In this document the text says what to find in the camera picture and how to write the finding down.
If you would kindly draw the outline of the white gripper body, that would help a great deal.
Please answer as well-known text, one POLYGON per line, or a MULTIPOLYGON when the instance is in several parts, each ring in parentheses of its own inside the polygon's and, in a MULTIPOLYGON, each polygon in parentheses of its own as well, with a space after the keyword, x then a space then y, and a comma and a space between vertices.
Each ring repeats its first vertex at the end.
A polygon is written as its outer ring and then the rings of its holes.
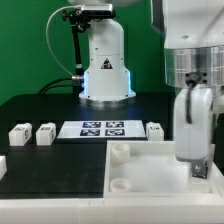
POLYGON ((206 160, 211 148, 212 90, 196 87, 191 92, 190 114, 186 121, 186 96, 182 89, 174 102, 173 135, 175 156, 179 161, 206 160))

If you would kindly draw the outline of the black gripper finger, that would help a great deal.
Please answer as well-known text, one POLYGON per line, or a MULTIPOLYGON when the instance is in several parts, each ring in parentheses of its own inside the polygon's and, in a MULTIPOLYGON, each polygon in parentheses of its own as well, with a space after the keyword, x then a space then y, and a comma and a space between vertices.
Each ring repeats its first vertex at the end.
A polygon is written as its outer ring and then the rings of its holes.
POLYGON ((206 162, 196 161, 191 163, 191 173, 196 178, 207 178, 208 167, 206 162))

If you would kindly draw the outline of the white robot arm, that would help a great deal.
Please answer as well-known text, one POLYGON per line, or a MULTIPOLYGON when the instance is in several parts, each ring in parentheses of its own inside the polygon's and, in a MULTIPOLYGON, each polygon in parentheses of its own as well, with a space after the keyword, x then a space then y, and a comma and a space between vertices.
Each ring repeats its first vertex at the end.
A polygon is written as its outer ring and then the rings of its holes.
MULTIPOLYGON (((80 29, 89 28, 90 66, 82 101, 118 104, 135 93, 124 66, 116 7, 139 0, 68 0, 80 29)), ((216 88, 224 85, 224 0, 150 0, 152 25, 165 35, 166 83, 180 89, 174 103, 175 157, 205 178, 216 88)))

